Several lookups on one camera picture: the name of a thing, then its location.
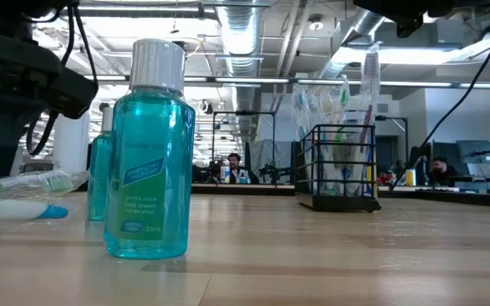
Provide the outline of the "red toothbrush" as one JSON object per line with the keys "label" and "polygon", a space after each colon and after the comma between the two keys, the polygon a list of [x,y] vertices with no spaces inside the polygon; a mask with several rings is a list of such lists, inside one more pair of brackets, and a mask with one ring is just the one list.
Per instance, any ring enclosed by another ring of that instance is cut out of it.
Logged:
{"label": "red toothbrush", "polygon": [[375,112],[377,109],[380,92],[380,63],[379,45],[375,43],[365,53],[362,63],[362,79],[359,94],[361,95],[361,107],[364,110],[360,141],[366,146],[360,149],[362,158],[367,163],[362,168],[362,194],[365,196],[377,196],[377,177],[375,165]]}

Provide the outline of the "ribbed silver ventilation duct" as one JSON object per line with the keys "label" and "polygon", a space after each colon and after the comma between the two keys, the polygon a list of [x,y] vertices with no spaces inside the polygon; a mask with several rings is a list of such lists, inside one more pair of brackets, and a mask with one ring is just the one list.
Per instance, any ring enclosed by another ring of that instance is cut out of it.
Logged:
{"label": "ribbed silver ventilation duct", "polygon": [[[259,75],[259,33],[261,8],[249,5],[220,6],[216,8],[220,22],[220,35],[229,77],[257,77]],[[238,86],[232,89],[235,111],[259,111],[256,89]],[[237,130],[241,141],[254,141],[257,136],[259,115],[238,116]]]}

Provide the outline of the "dark computer monitor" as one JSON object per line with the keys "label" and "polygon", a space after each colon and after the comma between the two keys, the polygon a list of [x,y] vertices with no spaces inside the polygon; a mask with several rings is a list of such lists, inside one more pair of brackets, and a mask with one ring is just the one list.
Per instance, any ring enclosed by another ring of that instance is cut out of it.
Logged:
{"label": "dark computer monitor", "polygon": [[411,149],[408,165],[415,168],[417,173],[428,173],[430,171],[431,144],[424,146],[414,146]]}

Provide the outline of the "white wipes canister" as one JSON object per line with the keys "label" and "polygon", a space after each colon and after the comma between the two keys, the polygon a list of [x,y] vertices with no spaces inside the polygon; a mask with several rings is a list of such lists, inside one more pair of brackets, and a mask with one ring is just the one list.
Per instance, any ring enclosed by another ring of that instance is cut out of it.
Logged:
{"label": "white wipes canister", "polygon": [[349,109],[346,112],[348,140],[351,143],[349,158],[352,164],[348,166],[348,179],[345,194],[348,196],[375,197],[375,120],[373,104],[368,98],[360,95],[350,98]]}

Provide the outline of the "wide computer monitor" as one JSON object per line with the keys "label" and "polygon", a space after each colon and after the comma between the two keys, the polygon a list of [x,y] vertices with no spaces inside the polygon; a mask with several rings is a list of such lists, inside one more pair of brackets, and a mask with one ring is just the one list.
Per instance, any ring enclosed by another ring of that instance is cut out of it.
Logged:
{"label": "wide computer monitor", "polygon": [[490,140],[457,140],[434,142],[432,152],[442,157],[456,172],[464,176],[490,174]]}

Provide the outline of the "black table frame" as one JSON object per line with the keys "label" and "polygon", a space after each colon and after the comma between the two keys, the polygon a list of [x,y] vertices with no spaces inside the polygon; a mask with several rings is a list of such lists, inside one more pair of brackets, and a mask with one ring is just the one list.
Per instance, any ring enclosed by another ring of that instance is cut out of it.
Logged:
{"label": "black table frame", "polygon": [[[225,196],[295,196],[296,194],[292,185],[278,185],[274,187],[267,184],[193,184],[191,193]],[[387,186],[381,186],[377,191],[377,198],[418,199],[490,207],[489,194],[415,189],[412,187],[399,187],[396,190],[390,191]]]}

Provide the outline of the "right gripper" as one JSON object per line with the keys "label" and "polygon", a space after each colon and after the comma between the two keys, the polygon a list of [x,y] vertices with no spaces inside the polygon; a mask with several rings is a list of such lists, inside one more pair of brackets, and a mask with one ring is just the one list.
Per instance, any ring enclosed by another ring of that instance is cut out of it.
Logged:
{"label": "right gripper", "polygon": [[352,0],[353,3],[396,23],[398,38],[411,36],[424,24],[424,15],[439,18],[453,10],[453,0]]}

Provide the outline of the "white toothbrush blue bristles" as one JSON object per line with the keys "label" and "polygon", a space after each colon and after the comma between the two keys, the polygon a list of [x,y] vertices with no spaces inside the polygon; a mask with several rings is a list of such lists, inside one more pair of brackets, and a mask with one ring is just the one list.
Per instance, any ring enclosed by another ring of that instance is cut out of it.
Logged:
{"label": "white toothbrush blue bristles", "polygon": [[318,194],[318,170],[317,164],[319,153],[316,147],[316,143],[318,141],[318,133],[316,132],[315,126],[321,120],[321,113],[319,110],[319,99],[315,96],[314,92],[309,92],[309,110],[310,110],[310,127],[311,127],[311,161],[313,165],[311,166],[311,190],[313,195]]}

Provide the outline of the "white building column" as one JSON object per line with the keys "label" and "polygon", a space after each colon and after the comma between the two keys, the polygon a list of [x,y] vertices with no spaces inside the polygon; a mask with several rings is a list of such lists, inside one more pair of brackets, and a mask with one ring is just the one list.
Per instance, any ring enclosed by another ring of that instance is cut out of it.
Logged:
{"label": "white building column", "polygon": [[89,113],[79,119],[59,116],[54,127],[54,169],[81,172],[87,169]]}

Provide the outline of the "teal mouthwash bottle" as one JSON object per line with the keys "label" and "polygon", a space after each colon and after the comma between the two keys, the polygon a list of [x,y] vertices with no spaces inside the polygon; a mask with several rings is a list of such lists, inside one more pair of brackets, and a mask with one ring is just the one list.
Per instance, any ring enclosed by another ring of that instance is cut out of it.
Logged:
{"label": "teal mouthwash bottle", "polygon": [[108,104],[102,104],[100,109],[101,130],[92,143],[88,178],[88,219],[91,221],[103,221],[105,217],[111,155],[113,109]]}
{"label": "teal mouthwash bottle", "polygon": [[129,91],[113,108],[104,241],[114,257],[187,250],[196,112],[184,76],[181,46],[134,43]]}

